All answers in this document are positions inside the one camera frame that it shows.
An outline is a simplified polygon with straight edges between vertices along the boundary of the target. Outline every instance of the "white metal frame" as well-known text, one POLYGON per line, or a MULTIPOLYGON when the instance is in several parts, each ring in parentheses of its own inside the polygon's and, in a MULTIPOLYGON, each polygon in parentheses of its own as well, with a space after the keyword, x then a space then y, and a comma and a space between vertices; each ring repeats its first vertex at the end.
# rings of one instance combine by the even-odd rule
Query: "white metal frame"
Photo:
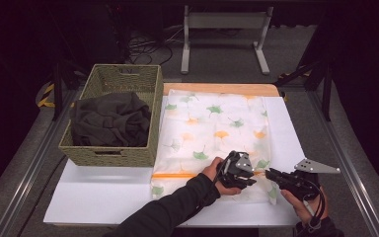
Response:
POLYGON ((272 17, 273 7, 268 7, 266 12, 256 13, 210 13, 190 12, 189 6, 184 12, 184 50, 181 73, 190 72, 190 29, 259 29, 261 37, 254 41, 253 46, 257 54, 258 62, 264 75, 269 74, 263 46, 266 32, 272 17))

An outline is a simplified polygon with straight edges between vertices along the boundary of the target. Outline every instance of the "white table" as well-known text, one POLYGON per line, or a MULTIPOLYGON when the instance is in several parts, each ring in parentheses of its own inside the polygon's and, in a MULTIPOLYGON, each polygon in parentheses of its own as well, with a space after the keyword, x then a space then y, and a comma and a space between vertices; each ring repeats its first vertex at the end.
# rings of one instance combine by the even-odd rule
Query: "white table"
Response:
MULTIPOLYGON (((304 159, 286 106, 266 97, 271 134, 271 167, 284 172, 304 159)), ((115 225, 151 200, 152 168, 79 167, 68 161, 47 209, 44 222, 57 225, 115 225)), ((292 226, 293 208, 278 194, 268 202, 217 201, 182 224, 187 227, 292 226)))

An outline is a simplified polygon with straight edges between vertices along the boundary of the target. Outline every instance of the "white fabric with leaf print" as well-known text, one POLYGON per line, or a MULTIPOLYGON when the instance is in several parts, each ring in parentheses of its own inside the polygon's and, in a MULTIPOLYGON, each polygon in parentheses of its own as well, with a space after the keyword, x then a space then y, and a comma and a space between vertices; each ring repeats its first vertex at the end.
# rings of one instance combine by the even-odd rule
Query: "white fabric with leaf print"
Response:
POLYGON ((268 121, 260 96, 170 90, 161 121, 151 180, 153 198, 173 193, 216 157, 244 151, 255 168, 255 184, 220 200, 270 201, 276 188, 265 178, 270 162, 268 121))

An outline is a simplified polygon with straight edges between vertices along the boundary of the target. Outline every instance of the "woven storage basket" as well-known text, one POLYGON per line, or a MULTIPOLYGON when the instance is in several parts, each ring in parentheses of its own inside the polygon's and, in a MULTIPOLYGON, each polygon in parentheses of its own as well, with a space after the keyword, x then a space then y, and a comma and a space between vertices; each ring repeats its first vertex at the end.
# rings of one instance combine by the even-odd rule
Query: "woven storage basket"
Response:
POLYGON ((146 147, 74 146, 70 122, 59 143, 78 166, 149 167, 155 164, 159 119, 163 96, 161 67, 156 65, 96 64, 80 99, 100 97, 112 92, 135 92, 151 112, 146 147))

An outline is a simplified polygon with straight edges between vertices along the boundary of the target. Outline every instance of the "green leaf print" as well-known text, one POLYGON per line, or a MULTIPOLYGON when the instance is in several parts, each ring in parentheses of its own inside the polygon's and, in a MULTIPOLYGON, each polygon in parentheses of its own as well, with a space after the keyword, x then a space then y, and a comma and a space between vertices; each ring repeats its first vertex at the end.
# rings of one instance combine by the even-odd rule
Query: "green leaf print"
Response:
POLYGON ((276 199, 276 188, 272 186, 272 190, 268 192, 270 198, 276 199))
POLYGON ((257 165, 257 169, 264 169, 269 164, 269 161, 260 160, 257 165))
POLYGON ((213 113, 218 113, 218 114, 223 113, 220 106, 211 106, 211 107, 208 107, 207 109, 210 111, 210 115, 213 113))
POLYGON ((177 139, 174 139, 172 141, 172 144, 171 145, 164 145, 164 146, 168 146, 168 147, 171 147, 172 149, 174 149, 176 152, 179 151, 181 149, 181 144, 180 142, 177 140, 177 139))
POLYGON ((208 156, 205 155, 203 151, 201 151, 201 152, 195 152, 194 151, 192 153, 192 156, 193 156, 193 158, 198 159, 198 160, 206 160, 206 159, 208 159, 208 156))
POLYGON ((165 110, 172 111, 172 110, 175 110, 176 108, 177 108, 177 105, 168 104, 168 106, 165 107, 165 110))
POLYGON ((152 187, 152 195, 161 195, 164 191, 163 187, 152 187))
POLYGON ((192 98, 191 98, 191 97, 182 97, 182 98, 180 99, 180 101, 185 102, 185 103, 188 103, 188 102, 192 101, 192 98))
POLYGON ((239 120, 232 120, 232 123, 230 123, 230 126, 234 126, 234 127, 241 127, 243 125, 244 125, 243 120, 241 118, 239 118, 239 120))
POLYGON ((192 92, 192 93, 189 93, 189 97, 195 97, 198 101, 199 101, 199 99, 196 97, 196 95, 195 95, 195 93, 194 92, 192 92))

